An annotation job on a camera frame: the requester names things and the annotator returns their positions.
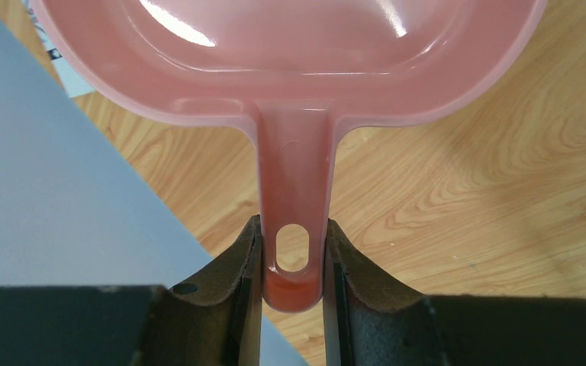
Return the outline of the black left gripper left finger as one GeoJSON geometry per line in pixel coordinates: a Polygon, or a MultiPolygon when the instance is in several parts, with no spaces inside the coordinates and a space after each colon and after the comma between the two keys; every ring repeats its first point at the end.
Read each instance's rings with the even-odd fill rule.
{"type": "Polygon", "coordinates": [[[257,365],[262,232],[172,287],[0,287],[0,365],[257,365]]]}

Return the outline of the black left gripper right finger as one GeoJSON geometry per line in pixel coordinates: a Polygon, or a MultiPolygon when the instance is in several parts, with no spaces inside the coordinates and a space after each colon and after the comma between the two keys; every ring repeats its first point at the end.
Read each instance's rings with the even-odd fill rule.
{"type": "Polygon", "coordinates": [[[327,225],[329,365],[586,365],[586,298],[423,294],[327,225]]]}

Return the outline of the pink dustpan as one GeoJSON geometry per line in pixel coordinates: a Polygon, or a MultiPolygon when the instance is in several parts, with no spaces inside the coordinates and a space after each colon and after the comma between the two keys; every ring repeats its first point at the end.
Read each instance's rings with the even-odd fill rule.
{"type": "Polygon", "coordinates": [[[256,147],[262,295],[323,296],[339,141],[445,117],[486,92],[544,1],[33,1],[62,57],[151,120],[232,127],[256,147]]]}

